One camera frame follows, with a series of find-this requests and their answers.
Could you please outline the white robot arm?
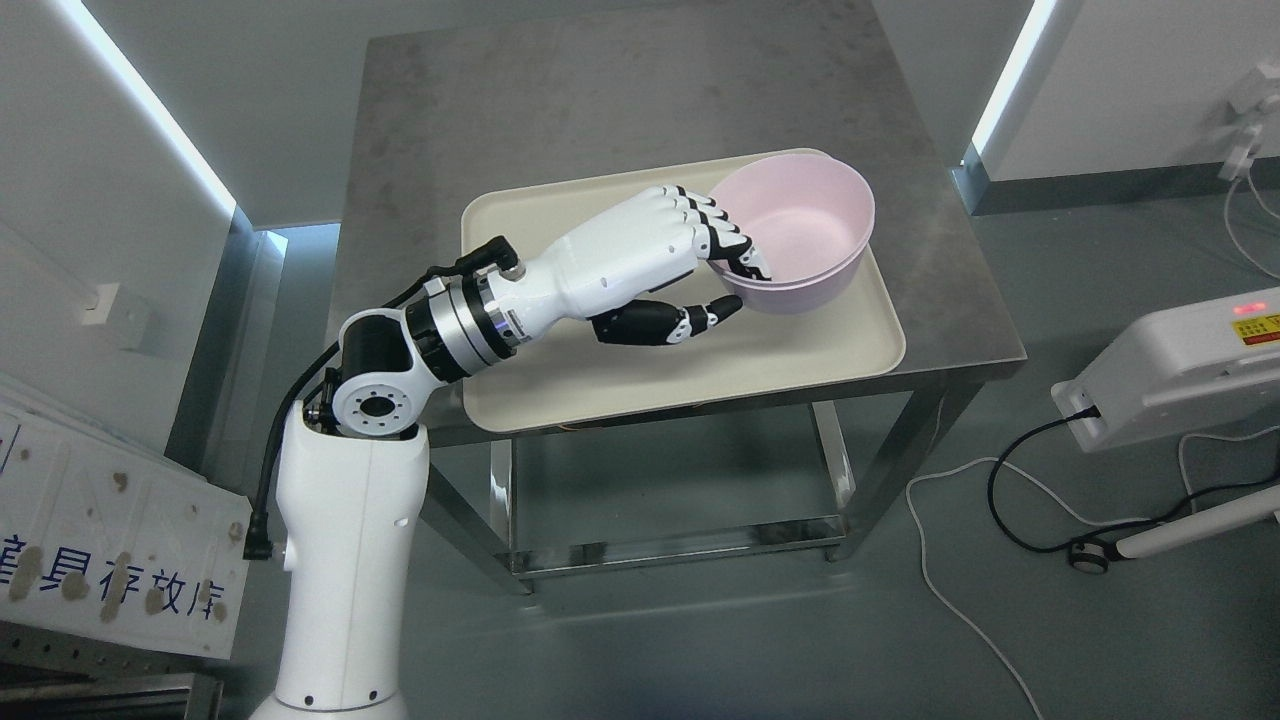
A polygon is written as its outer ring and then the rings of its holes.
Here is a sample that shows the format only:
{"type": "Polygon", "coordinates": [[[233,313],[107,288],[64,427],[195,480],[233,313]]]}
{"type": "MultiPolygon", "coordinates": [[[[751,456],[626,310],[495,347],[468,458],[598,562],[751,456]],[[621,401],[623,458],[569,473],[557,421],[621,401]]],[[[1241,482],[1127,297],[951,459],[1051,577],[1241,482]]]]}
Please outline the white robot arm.
{"type": "Polygon", "coordinates": [[[291,594],[280,669],[256,719],[406,719],[399,688],[401,633],[413,525],[430,471],[419,423],[434,374],[421,350],[462,336],[462,291],[476,272],[522,273],[498,236],[416,282],[426,291],[411,318],[397,299],[352,315],[335,348],[316,418],[289,392],[276,437],[276,501],[285,523],[291,594]]]}

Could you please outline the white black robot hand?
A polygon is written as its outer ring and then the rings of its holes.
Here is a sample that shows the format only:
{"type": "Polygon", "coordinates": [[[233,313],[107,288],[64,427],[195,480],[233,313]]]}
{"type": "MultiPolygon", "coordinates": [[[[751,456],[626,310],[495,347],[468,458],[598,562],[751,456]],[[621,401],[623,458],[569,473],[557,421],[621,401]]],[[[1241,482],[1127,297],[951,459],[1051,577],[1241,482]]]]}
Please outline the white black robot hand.
{"type": "Polygon", "coordinates": [[[735,275],[771,281],[764,254],[716,201],[677,184],[646,188],[559,237],[525,263],[517,281],[489,287],[520,341],[541,338],[558,320],[590,322],[605,345],[680,345],[742,307],[736,295],[676,306],[649,293],[723,261],[735,275]]]}

